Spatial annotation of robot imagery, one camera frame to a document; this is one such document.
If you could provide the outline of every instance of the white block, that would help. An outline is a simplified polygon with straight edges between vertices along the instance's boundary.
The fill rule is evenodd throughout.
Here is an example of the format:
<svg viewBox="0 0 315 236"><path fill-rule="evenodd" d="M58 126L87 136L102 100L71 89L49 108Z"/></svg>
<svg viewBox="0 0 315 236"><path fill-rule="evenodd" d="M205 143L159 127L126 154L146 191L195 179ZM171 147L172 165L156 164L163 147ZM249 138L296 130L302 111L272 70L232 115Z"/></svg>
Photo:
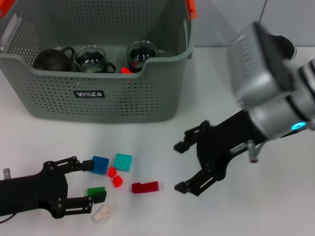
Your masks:
<svg viewBox="0 0 315 236"><path fill-rule="evenodd" d="M93 216L93 219L97 223L102 223L107 219L110 212L111 212L111 208L107 204L105 204L97 211L97 213Z"/></svg>

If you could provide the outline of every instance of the cup handle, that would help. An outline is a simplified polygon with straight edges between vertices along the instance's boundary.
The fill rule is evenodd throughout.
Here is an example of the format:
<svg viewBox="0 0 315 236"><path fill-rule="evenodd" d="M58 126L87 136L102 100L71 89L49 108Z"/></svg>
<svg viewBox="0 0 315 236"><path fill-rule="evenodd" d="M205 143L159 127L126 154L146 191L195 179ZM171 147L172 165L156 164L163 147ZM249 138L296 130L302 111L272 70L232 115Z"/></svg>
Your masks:
<svg viewBox="0 0 315 236"><path fill-rule="evenodd" d="M65 47L64 49L61 49L60 51L62 52L62 53L65 53L66 51L68 51L68 50L71 50L71 52L72 52L72 55L71 55L71 59L73 58L73 56L74 56L74 54L75 54L75 50L73 49L73 48L71 48L71 47Z"/></svg>
<svg viewBox="0 0 315 236"><path fill-rule="evenodd" d="M107 67L108 67L108 66L110 66L110 67L113 69L113 72L110 72L110 73L115 73L115 71L116 71L116 66L115 66L113 63L111 63L111 62L107 62L107 63L105 64L106 73L108 73L108 72L107 72Z"/></svg>

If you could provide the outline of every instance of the teapot handle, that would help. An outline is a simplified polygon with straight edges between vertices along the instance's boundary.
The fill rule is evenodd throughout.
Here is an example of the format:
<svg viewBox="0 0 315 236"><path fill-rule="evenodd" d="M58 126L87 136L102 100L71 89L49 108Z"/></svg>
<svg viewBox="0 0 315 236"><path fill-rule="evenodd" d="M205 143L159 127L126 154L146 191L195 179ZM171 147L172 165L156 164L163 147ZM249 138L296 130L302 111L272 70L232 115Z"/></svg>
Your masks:
<svg viewBox="0 0 315 236"><path fill-rule="evenodd" d="M62 53L65 53L66 51L68 51L68 50L71 50L71 52L72 52L72 55L71 55L71 59L73 58L73 56L74 56L74 53L75 53L75 50L73 49L73 48L71 48L71 47L65 47L64 49L61 49L60 51L62 52Z"/></svg>

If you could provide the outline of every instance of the basket label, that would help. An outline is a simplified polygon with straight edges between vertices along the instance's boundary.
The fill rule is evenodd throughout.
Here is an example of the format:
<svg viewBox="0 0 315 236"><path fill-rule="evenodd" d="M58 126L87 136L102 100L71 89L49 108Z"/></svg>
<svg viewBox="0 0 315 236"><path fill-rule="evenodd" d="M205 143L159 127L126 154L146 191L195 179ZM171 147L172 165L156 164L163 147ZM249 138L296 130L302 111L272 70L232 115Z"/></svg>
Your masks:
<svg viewBox="0 0 315 236"><path fill-rule="evenodd" d="M75 90L73 91L76 98L104 98L103 90Z"/></svg>

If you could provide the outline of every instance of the blue light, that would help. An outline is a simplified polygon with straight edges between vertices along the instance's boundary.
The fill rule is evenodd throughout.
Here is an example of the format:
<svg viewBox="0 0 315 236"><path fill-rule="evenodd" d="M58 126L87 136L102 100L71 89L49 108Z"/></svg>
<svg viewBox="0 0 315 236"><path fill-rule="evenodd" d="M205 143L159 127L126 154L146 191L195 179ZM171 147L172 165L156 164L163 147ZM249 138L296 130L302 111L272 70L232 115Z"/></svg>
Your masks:
<svg viewBox="0 0 315 236"><path fill-rule="evenodd" d="M299 122L299 123L296 123L296 124L292 125L291 129L292 129L292 130L300 129L300 128L302 128L304 125L306 125L305 122Z"/></svg>

